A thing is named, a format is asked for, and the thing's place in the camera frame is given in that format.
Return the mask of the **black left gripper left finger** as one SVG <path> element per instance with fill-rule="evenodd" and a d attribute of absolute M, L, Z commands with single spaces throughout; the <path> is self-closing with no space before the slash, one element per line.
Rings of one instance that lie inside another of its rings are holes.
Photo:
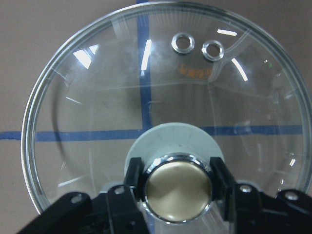
<path fill-rule="evenodd" d="M 141 199 L 141 176 L 143 163 L 140 157 L 130 159 L 123 184 L 129 187 L 136 201 Z"/>

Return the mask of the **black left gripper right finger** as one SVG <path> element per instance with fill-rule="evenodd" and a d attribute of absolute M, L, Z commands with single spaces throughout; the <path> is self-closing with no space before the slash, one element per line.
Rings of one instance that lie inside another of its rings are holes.
<path fill-rule="evenodd" d="M 220 215 L 224 221 L 233 220 L 233 189 L 235 179 L 228 170 L 225 162 L 219 157 L 210 158 L 210 168 L 213 173 L 212 192 Z"/>

